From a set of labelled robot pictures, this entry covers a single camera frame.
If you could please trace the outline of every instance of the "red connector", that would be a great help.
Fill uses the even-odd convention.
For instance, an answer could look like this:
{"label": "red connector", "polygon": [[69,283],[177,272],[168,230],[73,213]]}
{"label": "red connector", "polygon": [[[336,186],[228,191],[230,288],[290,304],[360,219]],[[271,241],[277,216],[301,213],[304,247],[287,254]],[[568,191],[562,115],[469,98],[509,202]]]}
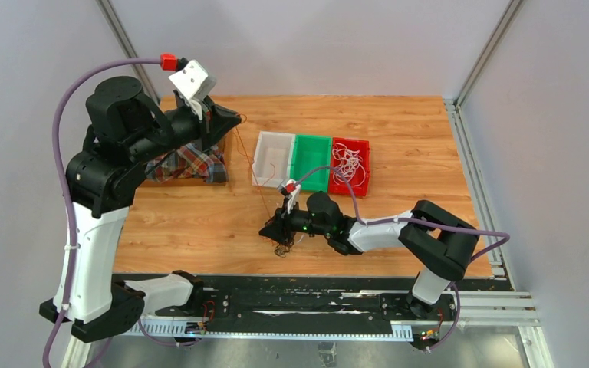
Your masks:
{"label": "red connector", "polygon": [[177,71],[177,56],[161,54],[161,68],[165,71]]}

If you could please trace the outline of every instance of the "wood grain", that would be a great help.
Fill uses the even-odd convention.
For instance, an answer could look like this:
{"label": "wood grain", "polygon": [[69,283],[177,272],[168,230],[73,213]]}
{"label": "wood grain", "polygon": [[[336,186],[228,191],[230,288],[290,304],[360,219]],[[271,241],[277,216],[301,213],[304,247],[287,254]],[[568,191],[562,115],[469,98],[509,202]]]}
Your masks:
{"label": "wood grain", "polygon": [[[369,140],[371,179],[359,200],[363,217],[395,215],[429,199],[477,224],[449,120],[439,97],[255,96],[216,97],[243,113],[239,126],[248,154],[258,132],[342,136]],[[169,109],[170,100],[162,103]],[[234,136],[226,142],[226,186],[139,188],[120,240],[117,272],[193,274],[308,274],[415,276],[421,268],[405,248],[344,257],[321,237],[304,238],[285,258],[277,257],[258,230],[282,196],[248,177],[248,161]],[[305,204],[304,192],[300,203]],[[333,195],[354,215],[347,196]],[[486,257],[469,267],[472,277],[491,277]]]}

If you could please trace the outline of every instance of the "white cable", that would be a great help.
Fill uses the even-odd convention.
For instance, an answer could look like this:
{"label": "white cable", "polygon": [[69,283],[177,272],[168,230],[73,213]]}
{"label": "white cable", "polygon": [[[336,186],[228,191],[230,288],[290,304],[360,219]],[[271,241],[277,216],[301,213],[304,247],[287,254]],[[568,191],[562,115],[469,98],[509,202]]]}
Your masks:
{"label": "white cable", "polygon": [[[343,175],[347,181],[351,181],[359,169],[362,169],[362,181],[359,184],[353,184],[353,186],[361,186],[367,178],[367,171],[362,166],[362,157],[360,156],[360,150],[348,149],[342,143],[335,143],[335,146],[331,150],[333,158],[340,163],[335,166],[337,170]],[[333,182],[335,184],[343,184],[341,178],[337,176],[337,173],[333,173]]]}

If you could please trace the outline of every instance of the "checkered fabric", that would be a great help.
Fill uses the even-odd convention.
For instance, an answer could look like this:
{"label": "checkered fabric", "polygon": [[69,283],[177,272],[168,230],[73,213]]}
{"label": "checkered fabric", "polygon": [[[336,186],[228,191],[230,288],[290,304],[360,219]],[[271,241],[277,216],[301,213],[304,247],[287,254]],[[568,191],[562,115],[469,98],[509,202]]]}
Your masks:
{"label": "checkered fabric", "polygon": [[[227,182],[229,176],[225,168],[225,160],[217,145],[211,147],[209,155],[202,152],[201,145],[189,143],[180,147],[161,166],[147,173],[147,178],[155,182],[170,179],[203,178],[205,182]],[[146,170],[152,169],[164,156],[150,161]]]}

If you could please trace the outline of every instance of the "gray wall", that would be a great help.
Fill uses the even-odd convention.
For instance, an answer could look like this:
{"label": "gray wall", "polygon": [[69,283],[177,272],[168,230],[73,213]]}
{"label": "gray wall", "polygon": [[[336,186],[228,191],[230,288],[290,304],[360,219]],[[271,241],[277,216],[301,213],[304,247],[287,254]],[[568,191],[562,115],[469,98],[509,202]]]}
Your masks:
{"label": "gray wall", "polygon": [[464,115],[556,366],[589,366],[589,2],[527,0]]}
{"label": "gray wall", "polygon": [[[41,366],[51,330],[37,310],[58,287],[66,237],[51,156],[55,105],[80,74],[122,57],[93,1],[0,0],[0,366]],[[81,146],[84,99],[96,82],[65,112],[65,159]],[[54,349],[54,366],[67,332]]]}
{"label": "gray wall", "polygon": [[[113,0],[138,55],[195,58],[216,94],[454,97],[508,0]],[[161,94],[172,87],[150,76]]]}

